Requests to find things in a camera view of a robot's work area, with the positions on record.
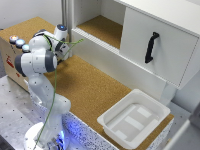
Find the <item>cabinet handle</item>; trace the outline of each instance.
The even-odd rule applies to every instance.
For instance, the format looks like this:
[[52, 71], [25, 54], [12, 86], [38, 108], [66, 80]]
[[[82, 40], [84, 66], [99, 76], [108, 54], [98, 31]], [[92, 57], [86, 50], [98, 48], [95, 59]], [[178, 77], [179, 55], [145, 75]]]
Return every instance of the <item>cabinet handle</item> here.
[[153, 36], [149, 40], [147, 53], [146, 53], [146, 56], [145, 56], [145, 63], [146, 64], [153, 60], [153, 57], [151, 57], [151, 53], [152, 53], [152, 49], [153, 49], [153, 45], [154, 45], [154, 40], [158, 37], [159, 37], [159, 34], [156, 33], [156, 32], [153, 32]]

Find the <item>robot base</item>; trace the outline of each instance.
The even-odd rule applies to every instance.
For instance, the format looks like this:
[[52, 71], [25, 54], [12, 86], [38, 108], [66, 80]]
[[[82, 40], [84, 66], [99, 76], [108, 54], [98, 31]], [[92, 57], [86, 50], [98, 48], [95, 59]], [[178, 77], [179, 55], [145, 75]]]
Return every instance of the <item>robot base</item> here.
[[[45, 146], [42, 148], [42, 146], [38, 143], [38, 145], [35, 147], [36, 141], [34, 140], [34, 138], [36, 137], [37, 133], [40, 131], [40, 129], [42, 128], [43, 123], [40, 122], [38, 124], [35, 124], [34, 126], [32, 126], [25, 134], [24, 137], [24, 150], [57, 150], [57, 148], [50, 148], [48, 146]], [[67, 148], [69, 145], [69, 138], [65, 137], [65, 147]]]

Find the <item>green wire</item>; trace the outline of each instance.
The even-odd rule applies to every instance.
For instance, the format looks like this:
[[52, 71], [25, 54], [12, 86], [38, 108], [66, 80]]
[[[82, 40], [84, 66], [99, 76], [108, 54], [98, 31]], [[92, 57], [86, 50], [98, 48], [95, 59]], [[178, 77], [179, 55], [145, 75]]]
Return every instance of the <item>green wire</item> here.
[[[50, 48], [51, 48], [51, 51], [53, 52], [52, 47], [51, 47], [51, 44], [49, 43], [49, 41], [48, 41], [48, 39], [46, 38], [46, 36], [48, 36], [48, 35], [43, 35], [43, 37], [46, 39], [47, 43], [49, 44], [49, 46], [50, 46]], [[82, 42], [82, 41], [83, 41], [83, 39], [81, 39], [81, 40], [79, 40], [79, 41], [77, 41], [77, 42], [75, 42], [75, 43], [59, 41], [59, 42], [62, 42], [62, 43], [74, 44], [74, 45], [71, 46], [71, 47], [69, 48], [69, 50], [65, 53], [64, 57], [67, 55], [67, 53], [68, 53], [76, 44], [78, 44], [78, 43], [80, 43], [80, 42]], [[43, 127], [42, 127], [42, 130], [41, 130], [41, 132], [40, 132], [40, 134], [39, 134], [39, 137], [38, 137], [38, 139], [37, 139], [37, 142], [36, 142], [36, 144], [35, 144], [34, 149], [36, 148], [36, 146], [37, 146], [37, 144], [38, 144], [38, 142], [39, 142], [39, 140], [40, 140], [40, 137], [41, 137], [41, 135], [42, 135], [42, 132], [43, 132], [43, 130], [44, 130], [44, 127], [45, 127], [45, 125], [46, 125], [46, 123], [47, 123], [47, 120], [49, 119], [50, 114], [51, 114], [51, 110], [52, 110], [52, 108], [53, 108], [54, 101], [55, 101], [56, 86], [57, 86], [57, 69], [55, 70], [55, 87], [54, 87], [54, 94], [53, 94], [53, 102], [52, 102], [52, 104], [51, 104], [51, 108], [50, 108], [49, 113], [48, 113], [48, 115], [47, 115], [46, 121], [45, 121], [45, 123], [44, 123], [44, 125], [43, 125]]]

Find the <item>white wall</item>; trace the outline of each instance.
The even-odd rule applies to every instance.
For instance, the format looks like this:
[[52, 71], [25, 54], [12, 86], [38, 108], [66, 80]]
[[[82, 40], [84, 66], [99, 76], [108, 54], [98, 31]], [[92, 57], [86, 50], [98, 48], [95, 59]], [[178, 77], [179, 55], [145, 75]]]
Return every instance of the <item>white wall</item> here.
[[200, 71], [182, 90], [177, 91], [173, 102], [192, 112], [200, 102]]
[[37, 16], [53, 25], [62, 23], [61, 0], [0, 1], [0, 29], [8, 28]]

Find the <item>shelf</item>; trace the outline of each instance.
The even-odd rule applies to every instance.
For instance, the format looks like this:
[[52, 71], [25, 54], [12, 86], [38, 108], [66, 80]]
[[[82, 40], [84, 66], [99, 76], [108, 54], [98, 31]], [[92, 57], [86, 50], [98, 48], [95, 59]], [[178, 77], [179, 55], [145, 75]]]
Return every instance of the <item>shelf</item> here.
[[97, 16], [77, 26], [81, 30], [120, 49], [123, 26], [103, 16]]

